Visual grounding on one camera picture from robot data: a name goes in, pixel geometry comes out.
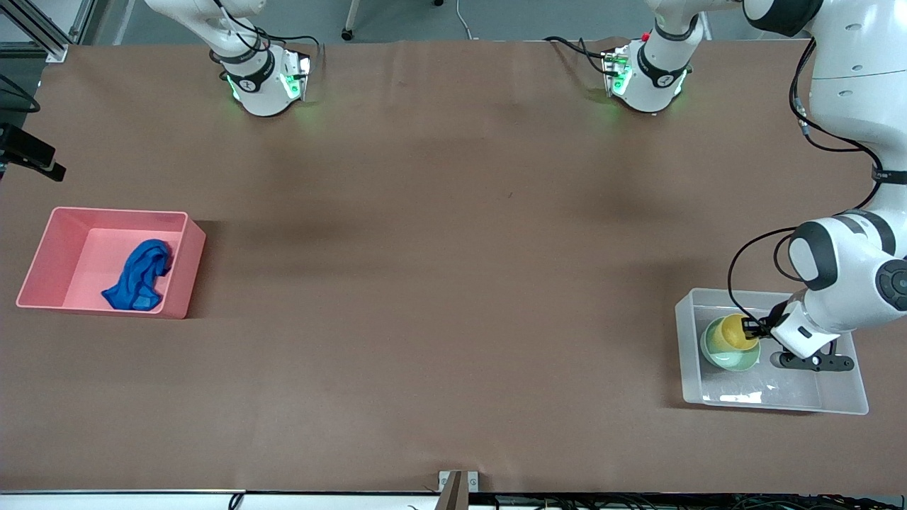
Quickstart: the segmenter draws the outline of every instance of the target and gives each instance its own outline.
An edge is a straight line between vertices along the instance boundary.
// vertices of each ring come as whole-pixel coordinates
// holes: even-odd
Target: table
[[[871,187],[799,135],[802,49],[703,44],[652,116],[549,44],[330,46],[260,119],[205,47],[74,47],[26,124],[65,182],[0,187],[0,488],[902,492],[903,321],[866,417],[681,399],[674,304]],[[58,205],[187,211],[189,318],[17,309]],[[796,289],[771,248],[740,289]]]

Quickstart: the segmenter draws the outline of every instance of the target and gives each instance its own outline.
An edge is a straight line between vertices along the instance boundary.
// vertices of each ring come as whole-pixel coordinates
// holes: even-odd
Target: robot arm
[[[744,11],[756,28],[814,37],[813,117],[884,167],[868,206],[796,229],[788,256],[806,289],[763,319],[818,369],[815,353],[842,333],[907,315],[907,56],[885,51],[907,44],[907,0],[745,0]]]
[[[739,7],[740,0],[646,0],[655,27],[644,38],[606,55],[608,92],[634,110],[664,110],[680,93],[689,59],[702,41],[698,14]]]
[[[246,16],[266,0],[145,0],[210,46],[227,71],[233,97],[253,115],[283,112],[305,93],[309,58],[271,44]]]

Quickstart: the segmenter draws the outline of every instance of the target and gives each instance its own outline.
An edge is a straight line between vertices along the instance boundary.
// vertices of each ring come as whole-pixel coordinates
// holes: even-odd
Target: blue cloth
[[[154,309],[161,302],[161,295],[154,291],[154,279],[170,270],[167,266],[169,258],[170,249],[164,241],[144,241],[126,259],[120,281],[102,290],[101,295],[114,309]]]

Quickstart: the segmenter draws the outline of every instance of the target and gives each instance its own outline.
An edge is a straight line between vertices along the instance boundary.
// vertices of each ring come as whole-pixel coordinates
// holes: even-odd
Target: translucent storage box
[[[767,315],[774,305],[790,298],[790,294],[735,290],[734,297],[759,318]],[[739,313],[739,310],[723,289],[693,289],[675,307],[684,400],[707,406],[848,415],[869,412],[860,363],[850,334],[842,335],[837,345],[838,354],[853,358],[856,367],[849,372],[777,368],[770,359],[781,346],[772,339],[761,340],[759,362],[745,372],[729,372],[712,366],[699,352],[699,336],[712,320],[732,313]]]

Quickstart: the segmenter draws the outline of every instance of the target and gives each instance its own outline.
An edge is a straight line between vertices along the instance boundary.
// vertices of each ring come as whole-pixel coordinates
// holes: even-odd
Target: black cable
[[[243,493],[236,493],[232,495],[229,499],[229,504],[227,504],[227,510],[237,510],[240,505],[242,505],[242,499],[245,497]]]
[[[218,6],[218,8],[223,9],[223,12],[227,14],[227,17],[230,19],[230,21],[232,21],[236,25],[239,25],[242,28],[245,28],[246,30],[251,31],[252,33],[256,34],[259,37],[263,37],[263,38],[267,39],[269,42],[280,41],[280,42],[286,43],[288,41],[299,41],[302,39],[307,39],[307,40],[315,43],[315,46],[317,46],[318,51],[320,52],[321,43],[312,35],[273,35],[273,34],[269,34],[267,31],[265,31],[265,29],[257,27],[255,25],[252,25],[252,26],[244,25],[242,22],[240,22],[240,20],[236,19],[236,17],[234,17],[227,10],[226,7],[224,7],[223,3],[220,0],[214,0],[214,3]],[[256,52],[267,51],[267,47],[263,48],[263,49],[252,48],[251,46],[249,46],[249,44],[246,43],[245,39],[242,40],[242,43],[245,44],[250,50],[253,50]]]
[[[761,322],[759,322],[759,319],[757,319],[753,314],[749,313],[749,310],[743,308],[743,305],[741,305],[740,302],[737,301],[736,298],[734,297],[734,282],[733,282],[734,267],[736,266],[736,262],[740,258],[740,255],[743,255],[743,252],[746,251],[746,249],[749,248],[750,246],[753,246],[754,244],[756,244],[757,242],[759,242],[765,238],[772,237],[774,235],[781,234],[784,232],[792,232],[795,229],[796,229],[796,227],[786,227],[783,229],[772,230],[772,231],[766,232],[760,236],[754,237],[753,239],[747,241],[746,244],[744,244],[742,247],[740,247],[740,250],[737,250],[737,253],[734,254],[734,258],[731,259],[730,265],[727,266],[727,295],[730,296],[731,302],[734,303],[734,306],[736,306],[738,309],[740,309],[740,311],[742,311],[744,315],[746,315],[748,318],[750,318],[759,327],[759,330],[762,332],[762,334],[760,336],[762,336],[762,337],[774,338],[775,336],[772,335],[772,332],[770,329],[766,328]]]
[[[832,133],[826,131],[822,126],[820,126],[816,122],[810,120],[805,115],[800,113],[800,110],[797,108],[797,103],[800,101],[800,92],[799,92],[800,74],[803,72],[804,68],[806,67],[806,63],[809,62],[810,57],[813,56],[813,51],[815,51],[815,38],[812,38],[809,40],[809,43],[806,45],[806,48],[803,50],[803,53],[800,55],[800,61],[797,63],[796,71],[794,72],[794,79],[791,80],[791,86],[790,86],[790,89],[788,90],[788,94],[787,94],[791,112],[796,116],[796,118],[799,121],[805,123],[809,127],[814,128],[817,131],[823,132],[842,142],[849,143],[850,145],[852,145],[855,148],[855,151],[835,150],[835,149],[832,149],[831,147],[823,147],[822,145],[819,145],[818,143],[813,143],[813,146],[823,149],[824,151],[831,151],[831,152],[856,152],[856,151],[866,152],[866,154],[868,154],[869,157],[871,157],[873,159],[873,163],[875,164],[875,167],[878,168],[879,170],[882,170],[883,169],[882,162],[879,160],[879,157],[875,154],[875,152],[873,152],[869,149],[869,147],[866,147],[865,145],[863,145],[860,142],[857,142],[856,140],[851,140],[850,138],[844,138],[842,136],[838,136],[836,134],[832,134]]]
[[[803,279],[798,278],[798,277],[796,277],[796,276],[794,276],[794,275],[788,273],[788,272],[785,271],[784,269],[782,269],[782,268],[781,268],[781,263],[778,261],[778,252],[781,251],[781,245],[783,245],[783,244],[785,243],[785,241],[786,241],[786,240],[789,240],[790,238],[791,238],[791,234],[787,234],[787,235],[785,235],[783,238],[781,238],[781,239],[778,241],[778,243],[775,245],[775,252],[772,253],[772,259],[773,259],[774,262],[775,262],[775,269],[777,269],[778,272],[781,273],[781,276],[787,278],[788,280],[793,280],[793,281],[800,281],[800,282],[802,282]]]
[[[18,83],[10,80],[6,77],[5,74],[0,74],[0,80],[2,80],[7,85],[13,87],[14,90],[7,90],[0,88],[0,92],[8,93],[12,96],[18,97],[20,99],[25,99],[30,103],[28,108],[22,108],[20,106],[0,106],[0,110],[6,112],[16,112],[16,113],[38,113],[41,111],[41,104],[35,100],[34,96],[29,94],[24,88],[20,87]]]
[[[589,50],[586,49],[586,42],[582,40],[582,37],[580,37],[580,40],[578,42],[580,43],[580,48],[582,48],[583,54],[586,55],[586,60],[589,61],[589,65],[591,65],[596,71],[604,74],[605,76],[618,76],[617,73],[613,71],[605,71],[595,64],[595,62],[592,60],[592,57],[589,55]]]
[[[827,151],[827,152],[862,152],[863,151],[862,149],[857,149],[855,147],[853,147],[853,148],[826,147],[826,146],[822,145],[821,143],[817,143],[815,140],[813,140],[813,137],[810,136],[809,134],[804,134],[804,137],[806,138],[806,141],[809,142],[809,144],[812,145],[813,147],[815,147],[816,149],[821,149],[821,150]]]
[[[580,48],[580,47],[577,46],[576,44],[571,43],[570,41],[568,41],[567,39],[564,39],[563,37],[558,37],[557,35],[551,35],[551,36],[549,36],[549,37],[545,37],[544,39],[542,39],[542,41],[547,41],[547,42],[549,42],[549,43],[561,43],[561,44],[564,44],[565,46],[567,46],[568,48],[570,48],[570,49],[573,50],[574,52],[576,52],[576,53],[578,53],[578,54],[585,54],[585,55],[588,56],[589,58],[597,58],[597,59],[599,59],[599,60],[605,58],[605,55],[603,55],[603,54],[594,54],[594,53],[590,52],[589,50],[583,50],[582,48]]]

